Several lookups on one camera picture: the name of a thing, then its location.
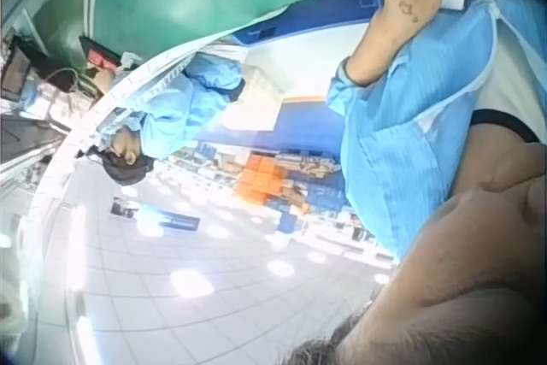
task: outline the dark hair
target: dark hair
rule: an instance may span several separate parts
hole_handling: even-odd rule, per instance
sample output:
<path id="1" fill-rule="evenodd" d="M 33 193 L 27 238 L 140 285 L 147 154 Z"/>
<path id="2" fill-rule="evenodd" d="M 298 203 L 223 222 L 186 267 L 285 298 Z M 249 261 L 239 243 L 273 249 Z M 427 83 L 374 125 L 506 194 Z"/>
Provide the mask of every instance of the dark hair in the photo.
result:
<path id="1" fill-rule="evenodd" d="M 338 365 L 336 349 L 365 315 L 369 305 L 361 312 L 351 314 L 333 332 L 329 339 L 313 339 L 298 346 L 281 365 Z"/>
<path id="2" fill-rule="evenodd" d="M 119 185 L 133 185 L 146 177 L 146 174 L 154 169 L 154 158 L 141 154 L 134 164 L 127 164 L 123 157 L 106 150 L 99 151 L 93 145 L 86 153 L 80 151 L 76 158 L 96 155 L 101 158 L 106 174 Z"/>
<path id="3" fill-rule="evenodd" d="M 351 315 L 329 339 L 307 341 L 298 346 L 281 365 L 346 365 L 340 363 L 336 349 L 356 323 L 366 314 L 368 305 L 359 315 Z M 367 344 L 367 364 L 370 365 L 483 365 L 546 363 L 544 324 L 532 327 L 521 335 L 520 344 L 511 344 L 485 329 L 469 328 L 460 332 L 431 333 L 415 329 L 401 336 Z M 350 362 L 357 365 L 362 361 Z"/>

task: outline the woman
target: woman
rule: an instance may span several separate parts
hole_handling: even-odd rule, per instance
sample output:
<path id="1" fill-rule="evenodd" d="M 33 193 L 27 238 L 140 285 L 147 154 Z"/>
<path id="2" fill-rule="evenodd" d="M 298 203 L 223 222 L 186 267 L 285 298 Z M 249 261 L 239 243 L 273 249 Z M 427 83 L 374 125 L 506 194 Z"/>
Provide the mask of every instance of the woman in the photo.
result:
<path id="1" fill-rule="evenodd" d="M 439 4 L 386 0 L 333 81 L 351 201 L 404 258 L 364 313 L 286 365 L 545 363 L 545 6 Z"/>
<path id="2" fill-rule="evenodd" d="M 104 94 L 121 79 L 103 70 L 95 83 Z M 99 155 L 104 170 L 118 184 L 136 184 L 153 169 L 155 159 L 180 150 L 235 102 L 244 86 L 238 62 L 197 53 L 166 90 L 128 117 L 114 135 L 103 136 L 103 147 L 94 146 L 87 154 Z M 130 107 L 142 92 L 134 93 L 121 108 Z"/>
<path id="3" fill-rule="evenodd" d="M 328 95 L 346 121 L 348 199 L 399 259 L 504 152 L 545 143 L 544 3 L 467 0 L 437 14 L 439 4 L 385 0 Z"/>

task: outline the ceiling light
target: ceiling light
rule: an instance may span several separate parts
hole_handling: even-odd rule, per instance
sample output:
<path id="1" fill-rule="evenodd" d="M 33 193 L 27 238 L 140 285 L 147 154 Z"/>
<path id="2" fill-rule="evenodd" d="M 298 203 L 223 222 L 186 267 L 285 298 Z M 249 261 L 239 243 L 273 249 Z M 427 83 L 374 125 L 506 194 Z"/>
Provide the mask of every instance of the ceiling light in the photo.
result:
<path id="1" fill-rule="evenodd" d="M 137 230 L 146 237 L 163 237 L 163 227 L 161 227 L 157 222 L 139 221 L 137 223 Z"/>
<path id="2" fill-rule="evenodd" d="M 121 187 L 121 193 L 128 197 L 136 197 L 138 194 L 134 187 Z"/>
<path id="3" fill-rule="evenodd" d="M 78 319 L 76 329 L 78 332 L 78 341 L 84 354 L 85 365 L 101 365 L 103 361 L 101 361 L 101 357 L 99 356 L 97 341 L 95 340 L 95 333 L 93 332 L 93 325 L 90 319 L 81 316 Z"/>
<path id="4" fill-rule="evenodd" d="M 12 244 L 13 241 L 8 235 L 0 233 L 0 248 L 11 248 Z"/>
<path id="5" fill-rule="evenodd" d="M 213 238 L 219 238 L 219 239 L 230 237 L 230 232 L 221 226 L 210 226 L 207 229 L 207 234 Z"/>
<path id="6" fill-rule="evenodd" d="M 192 194 L 191 201 L 196 205 L 207 205 L 207 198 L 203 194 Z"/>
<path id="7" fill-rule="evenodd" d="M 189 203 L 187 203 L 186 201 L 179 201 L 177 203 L 177 208 L 182 211 L 183 213 L 187 213 L 188 211 L 191 210 L 191 206 Z"/>
<path id="8" fill-rule="evenodd" d="M 326 258 L 323 254 L 321 254 L 320 252 L 310 252 L 308 254 L 308 259 L 311 261 L 311 262 L 315 262 L 317 264 L 322 264 L 323 262 L 325 262 Z"/>
<path id="9" fill-rule="evenodd" d="M 218 215 L 222 220 L 225 220 L 225 221 L 234 221 L 235 220 L 230 211 L 222 210 L 222 211 L 218 212 Z"/>
<path id="10" fill-rule="evenodd" d="M 376 274 L 374 276 L 374 281 L 376 281 L 378 284 L 384 286 L 388 282 L 390 282 L 390 277 L 388 277 L 385 274 Z"/>
<path id="11" fill-rule="evenodd" d="M 184 298 L 198 298 L 215 292 L 213 285 L 198 271 L 184 269 L 171 273 L 174 289 Z"/>
<path id="12" fill-rule="evenodd" d="M 290 277 L 294 274 L 294 267 L 291 264 L 280 260 L 270 262 L 268 264 L 268 269 L 279 277 Z"/>
<path id="13" fill-rule="evenodd" d="M 68 240 L 67 281 L 73 291 L 79 291 L 85 283 L 85 208 L 73 209 Z"/>

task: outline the light blue smock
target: light blue smock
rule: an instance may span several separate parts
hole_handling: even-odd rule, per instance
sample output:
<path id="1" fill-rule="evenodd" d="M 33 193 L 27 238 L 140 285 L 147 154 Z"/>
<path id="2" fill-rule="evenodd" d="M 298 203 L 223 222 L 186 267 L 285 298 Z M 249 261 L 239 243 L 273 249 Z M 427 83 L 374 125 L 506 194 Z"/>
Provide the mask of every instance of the light blue smock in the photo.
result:
<path id="1" fill-rule="evenodd" d="M 127 74 L 115 79 L 119 83 Z M 156 81 L 146 85 L 120 107 L 132 106 Z M 197 53 L 159 95 L 131 114 L 124 126 L 140 132 L 141 150 L 146 156 L 164 159 L 193 140 L 230 103 L 230 93 L 243 80 L 238 62 L 205 53 Z"/>
<path id="2" fill-rule="evenodd" d="M 517 35 L 546 109 L 546 16 L 541 0 L 467 0 L 462 12 L 440 11 L 376 83 L 361 87 L 345 61 L 338 68 L 327 103 L 345 118 L 346 195 L 399 259 L 449 196 L 499 21 Z"/>

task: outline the tiled ceiling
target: tiled ceiling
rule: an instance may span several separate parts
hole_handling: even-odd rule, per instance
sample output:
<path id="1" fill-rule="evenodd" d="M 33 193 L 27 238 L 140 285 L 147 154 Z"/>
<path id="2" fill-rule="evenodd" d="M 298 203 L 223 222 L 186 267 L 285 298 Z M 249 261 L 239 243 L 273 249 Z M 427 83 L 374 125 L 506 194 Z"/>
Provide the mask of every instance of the tiled ceiling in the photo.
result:
<path id="1" fill-rule="evenodd" d="M 161 194 L 161 187 L 168 190 Z M 86 266 L 75 306 L 91 320 L 97 363 L 104 365 L 274 365 L 291 347 L 327 337 L 361 308 L 374 288 L 373 277 L 381 272 L 340 256 L 312 262 L 312 249 L 304 244 L 290 244 L 278 254 L 265 239 L 276 228 L 271 215 L 211 202 L 195 205 L 168 177 L 147 179 L 136 189 L 137 196 L 128 199 L 185 209 L 201 218 L 199 230 L 165 229 L 162 237 L 144 236 L 135 221 L 110 214 L 113 197 L 124 197 L 120 188 L 97 164 L 82 162 L 45 258 L 36 363 L 74 363 L 67 331 L 74 312 L 67 311 L 71 303 L 66 298 L 68 243 L 75 229 L 85 233 Z M 24 212 L 29 198 L 20 192 L 6 201 Z M 75 222 L 70 210 L 77 204 L 85 218 Z M 274 261 L 290 264 L 294 273 L 273 274 L 268 264 Z M 182 297 L 172 281 L 181 270 L 201 274 L 214 292 Z M 21 349 L 31 351 L 33 344 L 29 333 Z"/>

